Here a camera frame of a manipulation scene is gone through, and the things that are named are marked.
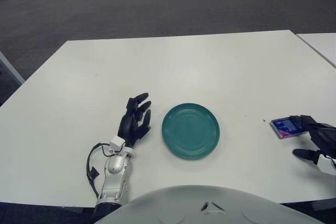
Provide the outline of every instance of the robotic hand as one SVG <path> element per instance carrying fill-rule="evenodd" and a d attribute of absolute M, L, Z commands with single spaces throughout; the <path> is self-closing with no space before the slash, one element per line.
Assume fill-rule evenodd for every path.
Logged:
<path fill-rule="evenodd" d="M 302 131 L 308 131 L 311 140 L 320 150 L 295 149 L 293 154 L 311 160 L 324 172 L 336 176 L 336 127 L 317 123 L 311 116 L 290 116 L 291 121 Z"/>
<path fill-rule="evenodd" d="M 132 171 L 131 159 L 135 156 L 133 146 L 138 139 L 144 137 L 151 129 L 149 126 L 151 111 L 147 110 L 151 101 L 138 107 L 147 97 L 148 93 L 144 93 L 135 98 L 130 98 L 126 106 L 126 114 L 120 122 L 118 135 L 110 140 L 109 144 L 100 144 L 109 145 L 111 155 L 105 155 L 109 157 L 104 168 L 105 180 L 97 197 L 92 223 L 117 210 L 128 201 L 128 180 Z M 139 126 L 138 122 L 142 119 L 144 113 L 143 123 Z M 91 186 L 97 175 L 98 172 L 93 167 L 88 173 Z"/>

